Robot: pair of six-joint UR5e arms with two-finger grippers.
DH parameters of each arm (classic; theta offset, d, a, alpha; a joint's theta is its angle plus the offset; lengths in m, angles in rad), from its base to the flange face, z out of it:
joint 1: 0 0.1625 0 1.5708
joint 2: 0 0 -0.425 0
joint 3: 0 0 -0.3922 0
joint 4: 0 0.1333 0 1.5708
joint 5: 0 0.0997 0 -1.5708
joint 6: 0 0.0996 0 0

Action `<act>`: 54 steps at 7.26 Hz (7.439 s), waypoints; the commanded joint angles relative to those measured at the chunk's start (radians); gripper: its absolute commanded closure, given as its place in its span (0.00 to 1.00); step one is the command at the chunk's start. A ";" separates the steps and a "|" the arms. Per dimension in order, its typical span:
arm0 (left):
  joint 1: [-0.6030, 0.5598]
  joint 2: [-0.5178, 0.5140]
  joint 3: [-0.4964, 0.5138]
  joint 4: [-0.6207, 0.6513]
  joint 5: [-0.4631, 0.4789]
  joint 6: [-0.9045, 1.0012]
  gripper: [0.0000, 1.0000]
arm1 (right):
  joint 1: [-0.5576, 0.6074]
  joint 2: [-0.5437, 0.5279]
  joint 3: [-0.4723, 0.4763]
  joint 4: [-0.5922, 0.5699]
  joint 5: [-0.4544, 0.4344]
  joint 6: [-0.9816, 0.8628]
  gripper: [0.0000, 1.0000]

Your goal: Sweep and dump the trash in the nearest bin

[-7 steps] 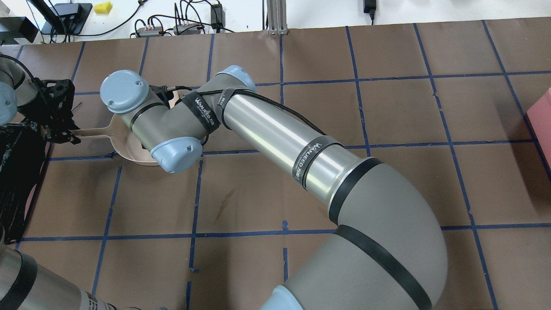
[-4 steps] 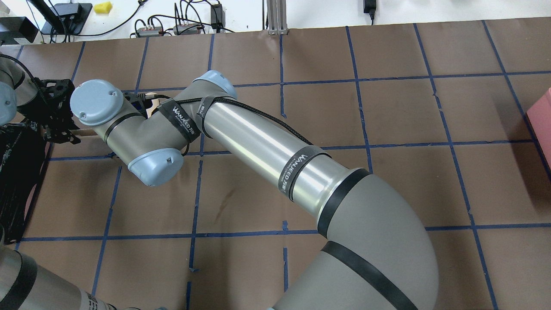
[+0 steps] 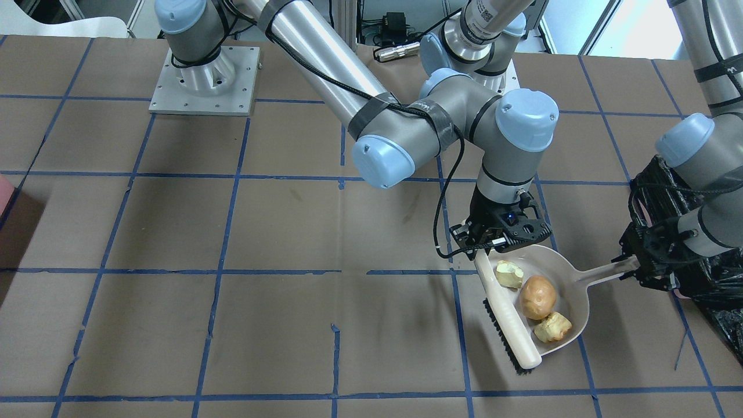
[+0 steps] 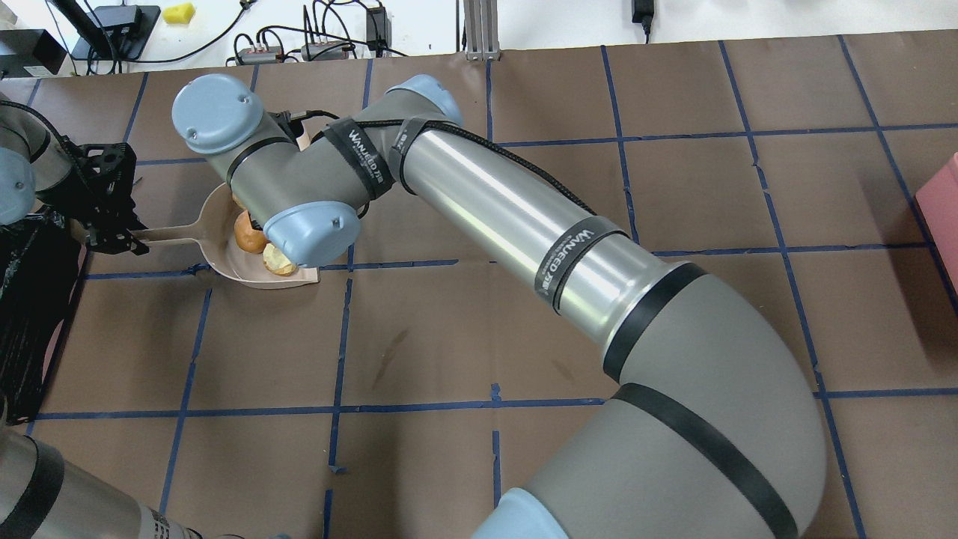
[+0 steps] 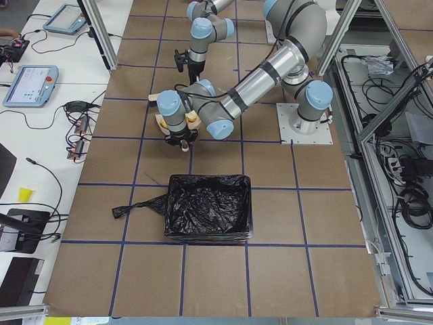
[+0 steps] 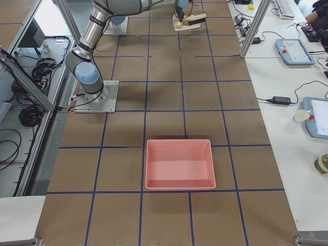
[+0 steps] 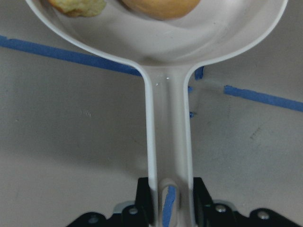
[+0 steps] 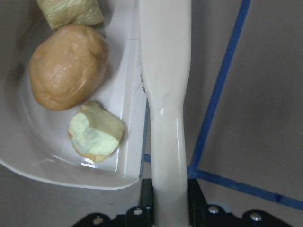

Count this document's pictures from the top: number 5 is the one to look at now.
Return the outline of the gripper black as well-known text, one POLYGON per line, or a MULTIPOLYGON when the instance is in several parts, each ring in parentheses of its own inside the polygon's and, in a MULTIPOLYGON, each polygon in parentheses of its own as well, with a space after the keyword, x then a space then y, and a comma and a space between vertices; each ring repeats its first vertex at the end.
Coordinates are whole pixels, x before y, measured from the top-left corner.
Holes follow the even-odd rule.
POLYGON ((198 137, 198 130, 186 130, 180 133, 170 131, 169 135, 165 136, 165 142, 172 146, 181 147, 183 144, 191 145, 198 137))
POLYGON ((202 60, 200 53, 196 53, 191 49, 186 49, 184 52, 179 52, 176 49, 174 59, 179 72, 183 72, 184 66, 188 67, 189 82, 191 85, 200 80, 200 74, 204 71, 206 61, 202 60))

